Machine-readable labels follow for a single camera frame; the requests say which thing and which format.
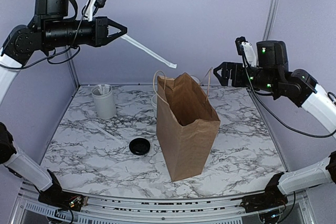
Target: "lavender backdrop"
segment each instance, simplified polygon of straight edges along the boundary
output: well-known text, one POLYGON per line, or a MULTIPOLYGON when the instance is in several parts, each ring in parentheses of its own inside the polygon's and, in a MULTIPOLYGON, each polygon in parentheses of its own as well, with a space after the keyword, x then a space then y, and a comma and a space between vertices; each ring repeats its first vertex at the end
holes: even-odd
MULTIPOLYGON (((1 0, 1 45, 15 26, 28 24, 34 6, 35 0, 1 0)), ((31 62, 43 56, 36 52, 31 62)), ((66 64, 51 66, 44 62, 23 70, 0 106, 0 122, 7 125, 21 149, 38 162, 74 91, 66 64)), ((20 179, 0 167, 1 223, 8 223, 20 184, 20 179)))
MULTIPOLYGON (((287 45, 290 70, 306 69, 327 90, 336 92, 335 37, 336 0, 280 0, 271 39, 287 45)), ((288 99, 266 104, 287 124, 314 134, 326 130, 310 114, 297 108, 288 99)), ((266 114, 289 168, 300 169, 336 151, 336 141, 305 137, 282 127, 266 114)), ((318 224, 335 223, 336 186, 323 185, 308 191, 318 224)))
MULTIPOLYGON (((86 0, 77 0, 83 6, 86 0)), ((183 72, 203 78, 210 67, 239 61, 234 41, 261 40, 270 0, 107 0, 97 16, 108 16, 129 35, 167 60, 176 70, 125 40, 83 47, 76 58, 80 83, 150 83, 161 69, 175 77, 183 72)))

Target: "black cup lid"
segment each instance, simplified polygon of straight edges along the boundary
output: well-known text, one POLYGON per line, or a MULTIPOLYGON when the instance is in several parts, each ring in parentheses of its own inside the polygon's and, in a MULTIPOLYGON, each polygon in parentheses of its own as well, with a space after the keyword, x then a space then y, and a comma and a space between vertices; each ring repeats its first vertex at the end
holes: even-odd
POLYGON ((147 139, 136 138, 130 142, 130 150, 133 154, 142 156, 149 152, 151 144, 147 139))

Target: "white marble surface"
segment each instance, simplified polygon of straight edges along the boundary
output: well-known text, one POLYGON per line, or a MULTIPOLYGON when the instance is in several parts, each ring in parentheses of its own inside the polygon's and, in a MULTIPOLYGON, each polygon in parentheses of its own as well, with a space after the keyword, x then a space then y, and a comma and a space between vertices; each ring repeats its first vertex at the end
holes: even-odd
POLYGON ((80 88, 42 162, 64 189, 131 198, 215 197, 263 190, 284 171, 245 89, 210 88, 210 103, 221 120, 219 134, 203 173, 174 183, 155 134, 152 87, 115 87, 118 116, 107 121, 97 118, 90 90, 80 88), (129 151, 136 137, 151 143, 145 156, 129 151))

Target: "metal pole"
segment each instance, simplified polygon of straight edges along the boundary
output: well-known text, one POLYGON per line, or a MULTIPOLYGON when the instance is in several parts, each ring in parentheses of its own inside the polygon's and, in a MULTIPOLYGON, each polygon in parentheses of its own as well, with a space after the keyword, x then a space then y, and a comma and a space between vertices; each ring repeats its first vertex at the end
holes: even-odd
MULTIPOLYGON (((69 59, 72 56, 71 50, 66 52, 65 55, 66 55, 66 58, 69 59)), ((79 80, 78 80, 75 64, 73 63, 73 60, 69 60, 67 62, 67 64, 68 64, 68 67, 69 67, 69 71, 70 71, 70 74, 71 74, 72 81, 73 81, 73 83, 76 87, 76 90, 78 90, 79 80)))

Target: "wire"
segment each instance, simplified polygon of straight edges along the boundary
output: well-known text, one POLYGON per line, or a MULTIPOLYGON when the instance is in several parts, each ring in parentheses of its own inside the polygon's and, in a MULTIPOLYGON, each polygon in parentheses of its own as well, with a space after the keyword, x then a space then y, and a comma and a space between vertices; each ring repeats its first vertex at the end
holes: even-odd
MULTIPOLYGON (((83 21, 83 19, 84 19, 85 13, 86 13, 86 11, 87 11, 89 5, 90 5, 90 2, 91 2, 91 0, 89 0, 88 4, 87 4, 86 7, 85 7, 84 14, 82 14, 82 17, 81 17, 81 19, 80 19, 80 21, 79 21, 79 24, 78 24, 78 27, 77 27, 77 30, 76 30, 76 33, 75 33, 75 36, 74 36, 74 38, 73 38, 73 40, 72 40, 71 45, 70 45, 64 52, 70 50, 70 48, 73 47, 73 45, 74 45, 74 43, 75 43, 75 40, 76 40, 76 38, 77 38, 77 35, 78 35, 78 31, 79 31, 80 25, 82 24, 82 21, 83 21)), ((73 59, 79 52, 80 52, 80 46, 78 46, 78 50, 75 52, 75 54, 74 54, 73 56, 71 56, 70 58, 68 58, 68 59, 66 59, 66 60, 64 60, 64 61, 60 61, 60 62, 52 62, 52 61, 50 61, 50 59, 47 59, 47 61, 48 61, 49 64, 52 64, 52 65, 63 64, 63 63, 65 63, 65 62, 68 62, 68 61, 72 60, 72 59, 73 59)))
POLYGON ((259 93, 257 91, 255 91, 255 93, 258 94, 258 95, 261 95, 262 97, 270 97, 270 96, 273 95, 272 93, 259 93))
MULTIPOLYGON (((90 1, 91 1, 91 0, 89 0, 88 4, 86 5, 84 13, 85 13, 86 10, 88 9, 89 4, 90 4, 90 1)), ((50 61, 51 59, 53 59, 53 58, 56 57, 56 56, 65 54, 66 52, 68 52, 68 51, 73 47, 73 45, 74 45, 74 43, 75 43, 75 40, 76 40, 76 38, 77 38, 77 35, 78 35, 78 31, 79 31, 80 25, 81 25, 83 19, 84 19, 84 15, 82 15, 82 18, 81 18, 81 20, 80 20, 80 22, 79 22, 79 24, 78 24, 77 31, 76 31, 76 34, 75 34, 73 40, 72 40, 71 45, 70 45, 66 50, 56 53, 56 50, 54 49, 54 53, 53 53, 52 55, 46 56, 46 57, 44 57, 44 58, 41 58, 41 59, 39 59, 39 60, 37 60, 37 61, 35 61, 35 62, 29 64, 29 65, 23 66, 23 67, 13 68, 13 67, 8 67, 8 66, 2 65, 2 64, 0 64, 0 67, 5 68, 5 69, 9 69, 9 70, 24 70, 24 69, 31 68, 32 66, 34 66, 34 65, 36 65, 36 64, 38 64, 38 63, 40 63, 40 62, 42 62, 42 61, 44 61, 44 60, 47 60, 50 64, 54 64, 54 65, 56 65, 56 64, 62 64, 62 63, 65 63, 65 62, 67 62, 67 61, 73 59, 73 58, 79 53, 79 51, 80 51, 80 47, 79 47, 79 46, 78 46, 79 49, 77 50, 77 52, 75 52, 75 54, 74 54, 73 56, 71 56, 69 59, 67 59, 67 60, 65 60, 65 61, 62 61, 62 62, 51 62, 51 61, 50 61)))
POLYGON ((296 201, 296 193, 294 192, 294 200, 293 200, 293 205, 290 208, 289 212, 286 214, 286 216, 283 217, 282 220, 278 221, 278 223, 282 223, 284 220, 288 218, 288 216, 293 212, 294 206, 295 206, 295 201, 296 201))
POLYGON ((251 88, 251 91, 253 93, 253 95, 255 96, 255 98, 257 99, 257 101, 265 108, 265 110, 270 113, 271 116, 273 116, 280 124, 282 124, 284 127, 286 127, 287 129, 291 130, 291 131, 294 131, 296 133, 299 133, 301 135, 305 135, 305 136, 309 136, 309 137, 315 137, 315 138, 326 138, 326 137, 330 137, 332 135, 334 135, 336 133, 336 129, 328 134, 328 135, 313 135, 313 134, 309 134, 309 133, 306 133, 306 132, 303 132, 303 131, 300 131, 300 130, 297 130, 297 129, 294 129, 290 126, 288 126, 286 123, 284 123, 279 117, 277 117, 261 100, 260 98, 257 96, 254 88, 253 88, 253 85, 251 83, 251 80, 250 80, 250 77, 248 75, 248 72, 247 72, 247 69, 246 69, 246 63, 245 63, 245 58, 244 56, 242 56, 243 58, 243 64, 244 64, 244 69, 245 69, 245 72, 246 72, 246 75, 247 75, 247 79, 248 79, 248 82, 250 84, 250 88, 251 88))
POLYGON ((66 206, 66 205, 62 205, 62 206, 64 206, 67 210, 69 210, 70 211, 70 213, 71 213, 71 222, 69 223, 69 224, 73 224, 73 220, 74 220, 74 213, 72 212, 72 210, 71 210, 71 208, 70 207, 68 207, 68 206, 66 206))
POLYGON ((52 62, 52 61, 50 61, 50 59, 48 59, 47 61, 48 61, 49 64, 52 64, 52 65, 63 64, 63 63, 65 63, 65 62, 68 62, 69 60, 72 60, 72 59, 73 59, 79 52, 80 52, 80 46, 78 46, 78 49, 77 49, 77 51, 74 53, 73 56, 71 56, 70 58, 68 58, 68 59, 66 59, 66 60, 64 60, 64 61, 60 61, 60 62, 52 62))

